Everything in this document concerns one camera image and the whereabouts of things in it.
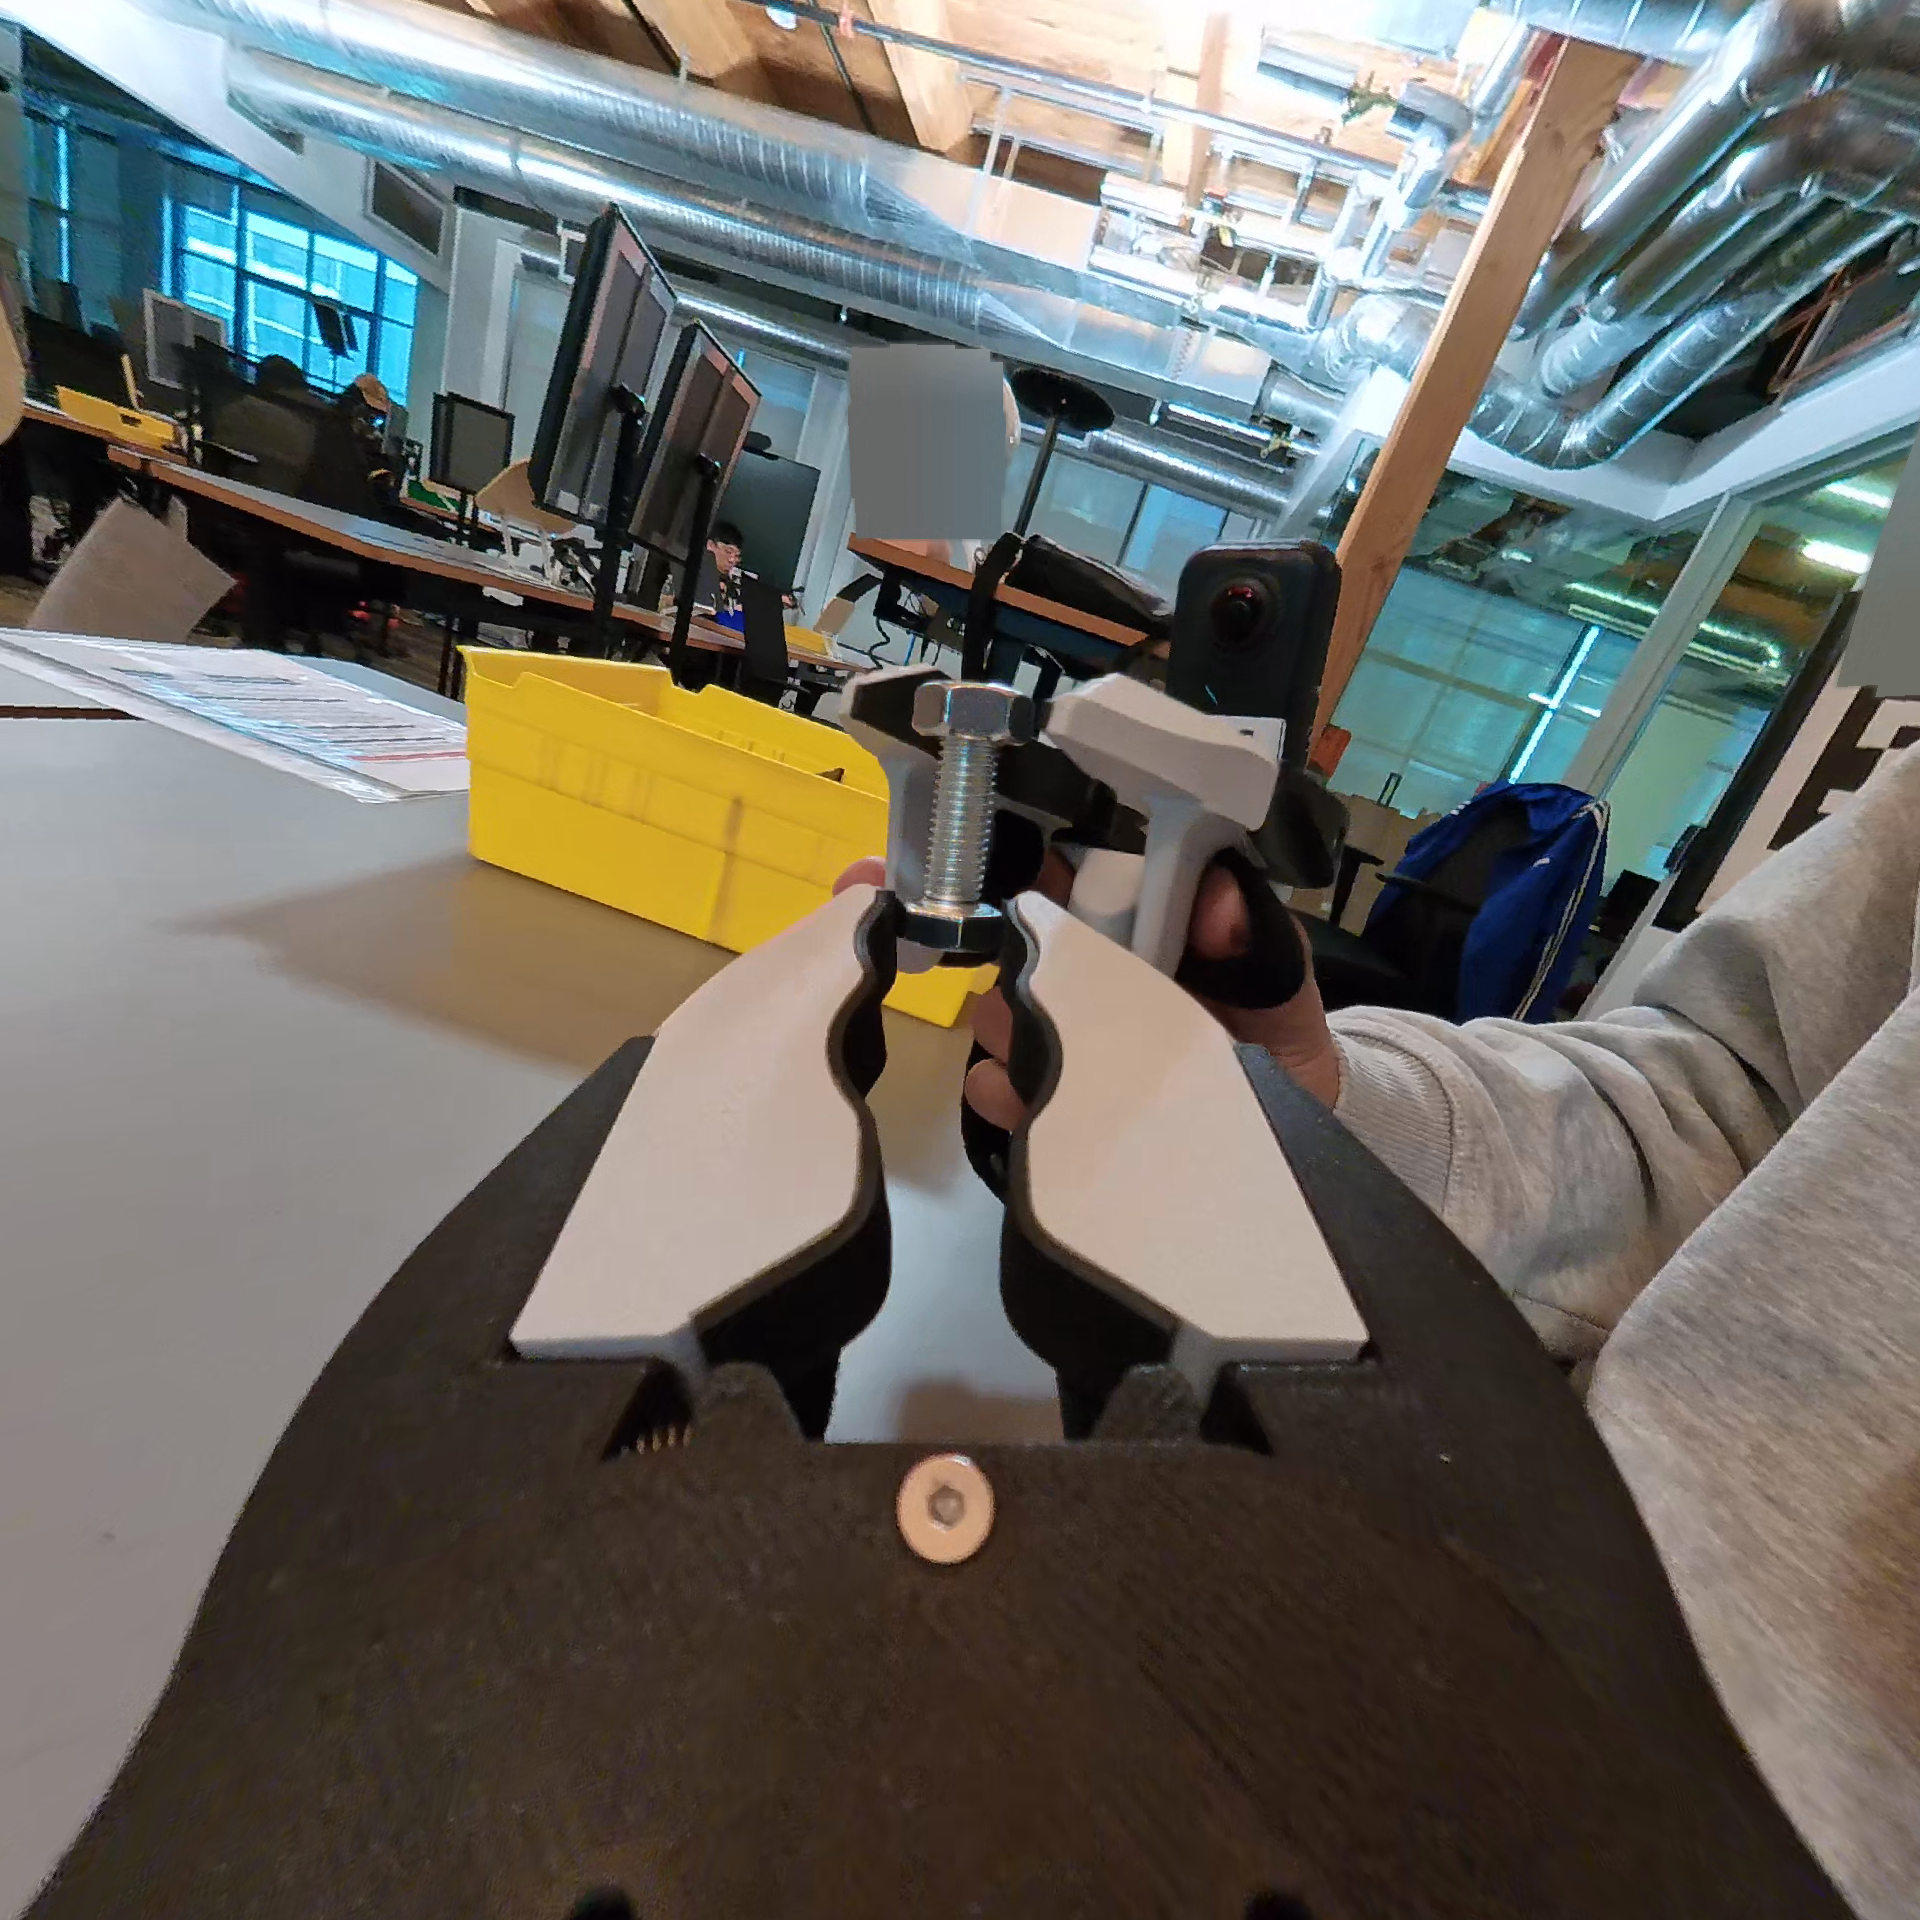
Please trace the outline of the black bag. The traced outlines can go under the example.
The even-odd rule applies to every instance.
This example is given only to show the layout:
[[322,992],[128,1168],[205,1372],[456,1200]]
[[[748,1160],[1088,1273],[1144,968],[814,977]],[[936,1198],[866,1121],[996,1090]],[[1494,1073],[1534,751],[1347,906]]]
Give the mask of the black bag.
[[1021,540],[1020,553],[1001,583],[1139,633],[1166,626],[1173,620],[1173,602],[1166,599],[1162,587],[1124,567],[1076,553],[1048,536]]

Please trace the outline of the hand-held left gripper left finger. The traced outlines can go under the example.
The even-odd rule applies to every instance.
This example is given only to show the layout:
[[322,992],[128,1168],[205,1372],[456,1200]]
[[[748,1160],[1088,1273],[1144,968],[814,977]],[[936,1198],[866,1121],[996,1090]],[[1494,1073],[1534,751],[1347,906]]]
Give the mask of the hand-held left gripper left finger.
[[893,1273],[872,1108],[893,984],[893,896],[840,895],[691,994],[651,1036],[513,1354],[651,1360],[685,1387],[756,1366],[826,1435]]

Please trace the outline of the yellow plastic bin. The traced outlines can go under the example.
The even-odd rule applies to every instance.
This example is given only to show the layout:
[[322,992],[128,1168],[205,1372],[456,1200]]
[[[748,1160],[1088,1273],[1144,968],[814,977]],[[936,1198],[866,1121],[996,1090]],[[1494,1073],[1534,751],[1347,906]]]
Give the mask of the yellow plastic bin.
[[744,954],[884,851],[889,791],[843,731],[664,665],[464,649],[468,851]]
[[54,388],[54,407],[67,420],[94,440],[147,450],[177,450],[179,447],[179,425],[166,417],[116,406],[67,387]]

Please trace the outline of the person's grey sweatshirt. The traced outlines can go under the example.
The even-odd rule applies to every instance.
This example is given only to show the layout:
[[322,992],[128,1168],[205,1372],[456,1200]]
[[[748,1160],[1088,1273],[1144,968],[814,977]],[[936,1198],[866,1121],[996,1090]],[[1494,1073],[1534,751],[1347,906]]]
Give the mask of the person's grey sweatshirt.
[[1589,1406],[1771,1791],[1858,1916],[1916,1916],[1916,751],[1645,998],[1634,1144],[1701,1200]]

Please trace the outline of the black white marker board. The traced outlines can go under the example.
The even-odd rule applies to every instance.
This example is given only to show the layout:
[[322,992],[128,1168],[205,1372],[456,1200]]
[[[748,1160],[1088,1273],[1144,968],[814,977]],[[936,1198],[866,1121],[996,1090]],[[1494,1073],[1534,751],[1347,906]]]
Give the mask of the black white marker board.
[[1882,760],[1918,739],[1918,698],[1829,684],[1738,823],[1699,912],[1820,820],[1848,809]]

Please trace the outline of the long wooden office desk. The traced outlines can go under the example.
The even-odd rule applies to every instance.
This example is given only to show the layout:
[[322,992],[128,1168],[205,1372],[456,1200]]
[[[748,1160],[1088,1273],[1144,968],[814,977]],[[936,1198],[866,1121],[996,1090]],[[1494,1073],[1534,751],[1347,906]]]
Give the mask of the long wooden office desk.
[[[270,523],[285,538],[299,538],[366,563],[403,570],[420,579],[440,579],[452,585],[478,592],[508,595],[520,602],[520,610],[540,626],[549,626],[566,610],[572,616],[593,612],[593,592],[577,592],[564,585],[538,579],[530,572],[520,572],[504,558],[460,546],[456,542],[434,540],[412,530],[388,526],[378,520],[333,513],[308,505],[264,487],[235,483],[204,468],[163,460],[156,450],[130,449],[109,442],[107,463],[126,473],[137,473],[163,490],[186,494],[208,505],[237,513],[251,522]],[[614,602],[614,620],[629,630],[648,632],[651,635],[670,639],[675,618],[635,603]],[[841,659],[833,651],[809,648],[803,633],[781,630],[784,651],[790,663],[805,671],[821,671],[834,676],[851,676],[861,668],[861,662]],[[697,651],[718,657],[741,657],[746,641],[741,633],[718,626],[704,616],[694,616],[688,632],[688,643]]]

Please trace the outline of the wooden pillar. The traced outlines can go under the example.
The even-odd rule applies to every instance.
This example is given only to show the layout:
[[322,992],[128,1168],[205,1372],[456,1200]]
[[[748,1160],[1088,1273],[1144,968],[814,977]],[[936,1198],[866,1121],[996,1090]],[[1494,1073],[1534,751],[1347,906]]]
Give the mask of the wooden pillar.
[[1468,430],[1531,278],[1641,60],[1564,42],[1505,161],[1485,216],[1409,379],[1337,544],[1342,585],[1316,722],[1329,724],[1389,595],[1434,491]]

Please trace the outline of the wooden standing desk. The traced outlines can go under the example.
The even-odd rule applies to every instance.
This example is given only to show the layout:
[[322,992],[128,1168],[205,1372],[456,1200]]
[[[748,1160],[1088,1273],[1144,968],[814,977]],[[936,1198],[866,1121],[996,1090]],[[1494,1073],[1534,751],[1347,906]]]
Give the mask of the wooden standing desk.
[[[921,553],[912,544],[853,538],[848,556],[880,579],[872,599],[873,626],[886,639],[924,641],[949,622],[954,651],[962,644],[972,570]],[[1169,639],[1132,622],[1069,608],[1041,592],[996,583],[990,668],[1020,668],[1048,659],[1072,682],[1122,671],[1133,659],[1166,662]]]

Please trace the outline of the person's right hand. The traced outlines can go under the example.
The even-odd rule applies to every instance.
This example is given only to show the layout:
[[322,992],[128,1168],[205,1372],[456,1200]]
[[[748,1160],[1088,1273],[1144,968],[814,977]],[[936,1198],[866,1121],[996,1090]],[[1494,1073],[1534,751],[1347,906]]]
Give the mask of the person's right hand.
[[[1196,888],[1176,979],[1237,1043],[1262,1048],[1321,1105],[1337,1102],[1337,1051],[1305,931],[1238,849],[1214,854]],[[1024,1116],[1006,1070],[1013,1036],[1004,991],[976,998],[961,1127],[966,1164],[995,1195],[1004,1195],[1008,1138]]]

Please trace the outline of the silver air duct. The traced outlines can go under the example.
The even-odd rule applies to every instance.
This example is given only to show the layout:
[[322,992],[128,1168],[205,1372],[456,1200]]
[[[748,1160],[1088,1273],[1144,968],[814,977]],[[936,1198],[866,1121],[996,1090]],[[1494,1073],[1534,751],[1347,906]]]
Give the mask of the silver air duct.
[[1088,300],[1090,207],[677,83],[621,87],[525,67],[404,76],[385,49],[235,40],[226,97],[264,129],[329,138],[529,208],[608,201],[613,182],[644,182],[969,271],[1018,297]]

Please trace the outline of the silver hex nut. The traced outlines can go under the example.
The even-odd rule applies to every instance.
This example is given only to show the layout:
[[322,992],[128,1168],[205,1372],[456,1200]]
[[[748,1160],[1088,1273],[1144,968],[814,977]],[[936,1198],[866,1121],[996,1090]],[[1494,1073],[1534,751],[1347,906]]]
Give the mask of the silver hex nut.
[[914,692],[907,724],[907,739],[916,744],[974,742],[1008,747],[1041,736],[1030,698],[995,682],[926,682]]

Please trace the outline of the person's right forearm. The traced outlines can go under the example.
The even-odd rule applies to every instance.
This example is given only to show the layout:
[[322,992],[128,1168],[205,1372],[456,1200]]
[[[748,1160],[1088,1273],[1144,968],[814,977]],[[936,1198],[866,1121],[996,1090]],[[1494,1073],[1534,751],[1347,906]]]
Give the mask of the person's right forearm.
[[1749,954],[1674,954],[1592,1023],[1332,1016],[1336,1116],[1593,1362],[1809,1105],[1806,1008]]

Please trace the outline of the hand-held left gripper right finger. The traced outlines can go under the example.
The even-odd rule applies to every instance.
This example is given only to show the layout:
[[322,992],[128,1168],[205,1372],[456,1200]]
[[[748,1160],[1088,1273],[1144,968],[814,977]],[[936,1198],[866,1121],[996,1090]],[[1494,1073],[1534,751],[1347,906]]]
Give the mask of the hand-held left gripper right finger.
[[1229,1034],[1041,895],[1013,906],[1000,1302],[1069,1441],[1133,1369],[1206,1410],[1237,1366],[1370,1354],[1348,1283]]

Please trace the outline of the silver hex bolt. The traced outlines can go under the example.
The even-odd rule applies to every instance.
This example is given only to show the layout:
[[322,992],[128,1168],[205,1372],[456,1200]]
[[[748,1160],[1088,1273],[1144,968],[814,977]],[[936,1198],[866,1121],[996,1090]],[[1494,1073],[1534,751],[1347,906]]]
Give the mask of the silver hex bolt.
[[1001,912],[988,904],[1000,758],[1008,747],[944,744],[933,795],[921,900],[899,900],[907,972],[961,969],[990,959]]

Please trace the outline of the black pole with disc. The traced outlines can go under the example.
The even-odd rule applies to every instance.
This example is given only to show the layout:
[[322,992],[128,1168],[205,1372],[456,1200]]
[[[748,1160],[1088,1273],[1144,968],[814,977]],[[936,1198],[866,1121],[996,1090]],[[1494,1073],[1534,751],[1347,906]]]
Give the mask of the black pole with disc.
[[1052,368],[1020,366],[1008,377],[1020,419],[1041,424],[1041,449],[1018,507],[1013,534],[1026,538],[1048,481],[1061,435],[1084,440],[1114,427],[1115,411],[1106,398],[1084,379]]

